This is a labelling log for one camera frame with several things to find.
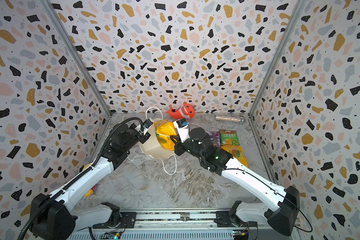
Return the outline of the clear glitter plastic bottle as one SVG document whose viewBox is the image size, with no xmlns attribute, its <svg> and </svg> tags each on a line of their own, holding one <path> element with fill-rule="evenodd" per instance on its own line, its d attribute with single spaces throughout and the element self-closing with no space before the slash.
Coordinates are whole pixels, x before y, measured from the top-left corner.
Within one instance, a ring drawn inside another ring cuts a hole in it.
<svg viewBox="0 0 360 240">
<path fill-rule="evenodd" d="M 216 115 L 215 119 L 217 121 L 226 121 L 226 122 L 233 122 L 233 123 L 240 123 L 240 124 L 243 124 L 246 121 L 246 118 L 244 118 L 244 117 L 223 116 L 223 115 Z"/>
</svg>

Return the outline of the corner aluminium post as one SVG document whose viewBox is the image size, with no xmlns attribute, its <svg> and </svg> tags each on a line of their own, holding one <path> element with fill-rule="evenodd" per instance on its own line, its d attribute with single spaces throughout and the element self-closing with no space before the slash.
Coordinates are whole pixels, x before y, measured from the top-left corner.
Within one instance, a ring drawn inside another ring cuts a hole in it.
<svg viewBox="0 0 360 240">
<path fill-rule="evenodd" d="M 81 57 L 79 56 L 75 45 L 69 38 L 69 34 L 67 33 L 66 29 L 64 28 L 61 20 L 58 17 L 58 14 L 55 12 L 51 1 L 40 1 L 41 7 L 43 8 L 44 12 L 51 20 L 52 24 L 54 25 L 56 31 L 58 32 L 62 42 L 65 44 L 69 54 L 73 58 L 75 64 L 77 65 L 79 71 L 84 75 L 87 83 L 91 87 L 92 93 L 96 97 L 99 102 L 99 105 L 103 109 L 104 113 L 106 114 L 107 118 L 112 116 L 111 111 L 108 109 L 106 102 L 104 101 L 103 97 L 101 96 L 95 82 L 93 81 L 88 69 L 86 68 L 85 64 L 83 63 Z"/>
<path fill-rule="evenodd" d="M 268 83 L 270 82 L 271 80 L 271 77 L 272 75 L 274 74 L 274 71 L 277 67 L 277 64 L 281 58 L 281 56 L 283 55 L 284 51 L 285 51 L 285 48 L 287 46 L 287 43 L 289 41 L 289 38 L 295 28 L 295 25 L 298 21 L 298 18 L 301 14 L 301 12 L 303 11 L 304 7 L 305 7 L 305 4 L 306 4 L 306 1 L 304 0 L 298 0 L 295 7 L 294 7 L 294 10 L 292 12 L 292 15 L 291 15 L 291 19 L 289 20 L 287 26 L 286 26 L 286 30 L 281 38 L 281 41 L 276 49 L 276 52 L 271 60 L 271 63 L 270 63 L 270 66 L 267 70 L 267 73 L 265 75 L 265 78 L 261 84 L 261 86 L 259 87 L 259 91 L 255 97 L 255 100 L 254 100 L 254 103 L 250 109 L 250 112 L 249 112 L 249 120 L 251 120 L 253 118 L 253 116 L 255 115 L 255 112 L 256 112 L 256 108 L 257 106 L 260 104 L 260 101 L 262 99 L 262 95 L 263 93 L 265 92 L 266 90 L 266 87 L 268 85 Z"/>
</svg>

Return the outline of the green snack packet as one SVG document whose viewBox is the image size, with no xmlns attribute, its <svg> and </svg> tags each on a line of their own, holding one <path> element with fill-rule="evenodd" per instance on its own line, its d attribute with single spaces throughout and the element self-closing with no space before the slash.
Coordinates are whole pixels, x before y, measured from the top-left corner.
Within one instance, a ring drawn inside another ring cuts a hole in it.
<svg viewBox="0 0 360 240">
<path fill-rule="evenodd" d="M 240 141 L 237 131 L 232 130 L 220 130 L 221 145 L 222 146 L 239 146 Z"/>
</svg>

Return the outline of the white printed paper bag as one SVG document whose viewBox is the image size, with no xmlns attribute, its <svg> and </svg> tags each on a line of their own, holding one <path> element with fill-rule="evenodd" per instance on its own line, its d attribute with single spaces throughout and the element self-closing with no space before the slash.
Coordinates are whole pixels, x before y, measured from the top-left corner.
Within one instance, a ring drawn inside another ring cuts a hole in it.
<svg viewBox="0 0 360 240">
<path fill-rule="evenodd" d="M 148 111 L 150 110 L 157 110 L 160 114 L 161 117 L 158 119 L 152 119 L 152 118 L 148 118 Z M 163 169 L 165 171 L 165 173 L 167 175 L 174 175 L 177 172 L 177 157 L 175 154 L 175 150 L 174 151 L 168 151 L 166 149 L 164 149 L 158 142 L 157 137 L 156 137 L 156 130 L 155 130 L 155 123 L 160 121 L 160 120 L 164 120 L 164 115 L 162 113 L 162 111 L 157 108 L 157 107 L 150 107 L 146 110 L 146 119 L 152 119 L 152 122 L 154 123 L 151 128 L 149 129 L 149 133 L 151 134 L 151 137 L 144 143 L 144 144 L 140 144 L 140 148 L 142 150 L 142 152 L 148 156 L 151 159 L 159 159 L 162 161 L 163 164 Z M 169 173 L 166 168 L 165 168 L 165 163 L 164 160 L 166 159 L 170 159 L 171 157 L 174 158 L 175 160 L 175 170 L 173 173 Z"/>
</svg>

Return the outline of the yellow plush toy red dress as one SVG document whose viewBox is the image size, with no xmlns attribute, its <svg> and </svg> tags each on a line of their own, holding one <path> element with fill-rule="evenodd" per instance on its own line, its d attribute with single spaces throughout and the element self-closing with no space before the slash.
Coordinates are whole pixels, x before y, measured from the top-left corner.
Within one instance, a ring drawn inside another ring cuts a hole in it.
<svg viewBox="0 0 360 240">
<path fill-rule="evenodd" d="M 91 163 L 87 164 L 86 166 L 84 166 L 83 170 L 86 170 L 89 166 L 91 165 Z M 84 194 L 84 197 L 89 197 L 91 196 L 94 191 L 96 189 L 96 186 L 93 186 L 90 190 L 88 190 L 85 194 Z"/>
</svg>

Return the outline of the purple snack packet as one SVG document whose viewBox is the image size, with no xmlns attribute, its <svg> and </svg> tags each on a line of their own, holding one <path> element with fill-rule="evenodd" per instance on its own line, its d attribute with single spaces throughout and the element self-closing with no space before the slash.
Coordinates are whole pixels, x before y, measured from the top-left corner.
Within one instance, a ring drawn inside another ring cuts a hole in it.
<svg viewBox="0 0 360 240">
<path fill-rule="evenodd" d="M 214 147 L 221 147 L 221 134 L 219 131 L 210 131 L 209 132 L 211 142 Z"/>
</svg>

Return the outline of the right corner aluminium post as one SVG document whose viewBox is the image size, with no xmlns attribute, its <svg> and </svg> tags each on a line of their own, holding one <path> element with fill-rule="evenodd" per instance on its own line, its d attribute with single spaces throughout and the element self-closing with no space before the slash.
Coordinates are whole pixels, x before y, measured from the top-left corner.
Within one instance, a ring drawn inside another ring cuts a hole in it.
<svg viewBox="0 0 360 240">
<path fill-rule="evenodd" d="M 265 78 L 261 84 L 261 86 L 259 87 L 259 91 L 255 97 L 255 100 L 254 100 L 254 103 L 250 109 L 250 112 L 249 112 L 249 120 L 251 120 L 253 118 L 253 116 L 255 115 L 255 112 L 256 112 L 256 108 L 257 106 L 260 104 L 260 101 L 262 99 L 262 95 L 263 93 L 265 92 L 266 90 L 266 87 L 268 85 L 268 83 L 270 82 L 271 80 L 271 77 L 272 75 L 274 74 L 274 71 L 277 67 L 277 64 L 281 58 L 281 56 L 283 55 L 284 51 L 285 51 L 285 48 L 287 46 L 287 43 L 289 41 L 289 38 L 295 28 L 295 25 L 298 21 L 298 18 L 301 14 L 301 12 L 303 11 L 304 7 L 305 7 L 305 4 L 306 4 L 306 1 L 304 0 L 298 0 L 295 7 L 294 7 L 294 10 L 292 12 L 292 15 L 291 15 L 291 19 L 289 20 L 287 26 L 286 26 L 286 30 L 281 38 L 281 41 L 276 49 L 276 52 L 271 60 L 271 63 L 270 63 L 270 66 L 267 70 L 267 73 L 265 75 Z"/>
</svg>

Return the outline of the red shark plush toy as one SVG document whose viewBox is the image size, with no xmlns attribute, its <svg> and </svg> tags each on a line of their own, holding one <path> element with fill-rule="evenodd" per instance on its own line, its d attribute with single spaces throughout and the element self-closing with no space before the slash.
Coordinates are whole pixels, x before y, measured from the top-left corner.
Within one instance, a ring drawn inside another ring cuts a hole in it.
<svg viewBox="0 0 360 240">
<path fill-rule="evenodd" d="M 195 114 L 194 106 L 190 104 L 183 104 L 179 109 L 171 108 L 167 111 L 167 114 L 170 115 L 171 118 L 179 120 L 182 118 L 192 119 Z"/>
</svg>

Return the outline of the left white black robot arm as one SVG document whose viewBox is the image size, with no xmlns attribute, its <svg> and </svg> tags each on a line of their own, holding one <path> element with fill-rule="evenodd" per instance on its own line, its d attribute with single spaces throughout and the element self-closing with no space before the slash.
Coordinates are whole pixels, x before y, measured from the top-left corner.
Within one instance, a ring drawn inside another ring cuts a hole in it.
<svg viewBox="0 0 360 240">
<path fill-rule="evenodd" d="M 48 195 L 39 194 L 32 200 L 30 219 L 18 238 L 24 239 L 27 231 L 31 231 L 43 240 L 66 240 L 72 233 L 94 225 L 121 226 L 120 208 L 114 204 L 103 202 L 83 210 L 74 207 L 92 187 L 123 163 L 132 147 L 150 138 L 152 124 L 151 120 L 133 117 L 115 125 L 88 167 L 62 187 Z"/>
</svg>

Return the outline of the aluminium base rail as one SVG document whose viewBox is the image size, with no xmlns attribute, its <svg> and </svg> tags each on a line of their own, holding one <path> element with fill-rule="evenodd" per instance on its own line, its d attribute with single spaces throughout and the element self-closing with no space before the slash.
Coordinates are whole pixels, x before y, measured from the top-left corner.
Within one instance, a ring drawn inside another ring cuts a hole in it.
<svg viewBox="0 0 360 240">
<path fill-rule="evenodd" d="M 227 209 L 126 210 L 121 225 L 72 233 L 69 240 L 102 240 L 107 232 L 122 232 L 121 240 L 301 240 L 297 231 L 284 236 L 267 223 L 248 222 L 235 227 Z"/>
</svg>

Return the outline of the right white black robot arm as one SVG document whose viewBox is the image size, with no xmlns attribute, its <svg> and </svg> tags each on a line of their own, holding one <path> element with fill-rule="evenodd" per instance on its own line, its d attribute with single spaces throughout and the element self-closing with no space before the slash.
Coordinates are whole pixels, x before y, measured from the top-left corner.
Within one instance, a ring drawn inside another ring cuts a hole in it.
<svg viewBox="0 0 360 240">
<path fill-rule="evenodd" d="M 300 193 L 295 187 L 285 188 L 256 174 L 232 154 L 214 146 L 202 128 L 183 127 L 178 133 L 171 137 L 176 155 L 188 153 L 198 158 L 201 167 L 235 182 L 261 200 L 260 204 L 235 202 L 230 210 L 235 225 L 266 222 L 276 232 L 292 235 L 300 211 Z"/>
</svg>

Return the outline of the left corner aluminium post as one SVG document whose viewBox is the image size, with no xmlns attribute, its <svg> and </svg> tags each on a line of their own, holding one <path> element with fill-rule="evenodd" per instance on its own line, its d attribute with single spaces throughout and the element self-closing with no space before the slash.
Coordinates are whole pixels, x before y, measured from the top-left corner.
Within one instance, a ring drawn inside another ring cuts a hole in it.
<svg viewBox="0 0 360 240">
<path fill-rule="evenodd" d="M 83 63 L 81 57 L 79 56 L 75 45 L 69 38 L 69 34 L 67 33 L 66 29 L 64 28 L 61 20 L 58 17 L 58 14 L 55 12 L 51 1 L 40 1 L 41 7 L 43 8 L 44 12 L 51 20 L 52 24 L 54 25 L 56 31 L 58 32 L 62 42 L 65 44 L 69 54 L 73 58 L 75 64 L 77 65 L 79 71 L 84 75 L 87 83 L 91 87 L 92 93 L 96 97 L 99 102 L 99 105 L 103 109 L 104 113 L 106 114 L 107 118 L 112 116 L 111 111 L 108 109 L 106 102 L 104 101 L 103 97 L 101 96 L 95 82 L 93 81 L 88 69 L 86 68 L 85 64 Z"/>
</svg>

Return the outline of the yellow chips packet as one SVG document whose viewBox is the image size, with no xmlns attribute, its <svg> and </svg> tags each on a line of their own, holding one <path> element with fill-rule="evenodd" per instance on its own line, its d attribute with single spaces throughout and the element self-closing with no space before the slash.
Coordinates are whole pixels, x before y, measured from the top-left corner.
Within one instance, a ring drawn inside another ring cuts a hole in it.
<svg viewBox="0 0 360 240">
<path fill-rule="evenodd" d="M 247 158 L 240 145 L 224 145 L 222 149 L 232 154 L 241 164 L 248 167 Z"/>
</svg>

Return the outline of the green circuit board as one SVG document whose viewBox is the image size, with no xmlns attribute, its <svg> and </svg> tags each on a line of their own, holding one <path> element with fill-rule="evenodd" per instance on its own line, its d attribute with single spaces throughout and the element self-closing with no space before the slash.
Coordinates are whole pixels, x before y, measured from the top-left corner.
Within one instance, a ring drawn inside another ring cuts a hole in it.
<svg viewBox="0 0 360 240">
<path fill-rule="evenodd" d="M 102 240 L 120 240 L 122 232 L 107 232 L 102 235 Z"/>
</svg>

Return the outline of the yellow snack bar packet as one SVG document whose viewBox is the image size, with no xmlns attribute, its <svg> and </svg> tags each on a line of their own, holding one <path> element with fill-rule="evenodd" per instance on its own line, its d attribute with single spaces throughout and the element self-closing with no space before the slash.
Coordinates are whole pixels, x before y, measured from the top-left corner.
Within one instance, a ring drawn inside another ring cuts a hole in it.
<svg viewBox="0 0 360 240">
<path fill-rule="evenodd" d="M 171 140 L 172 136 L 177 136 L 174 123 L 169 120 L 160 120 L 155 123 L 155 130 L 159 144 L 168 151 L 174 151 L 175 143 Z"/>
</svg>

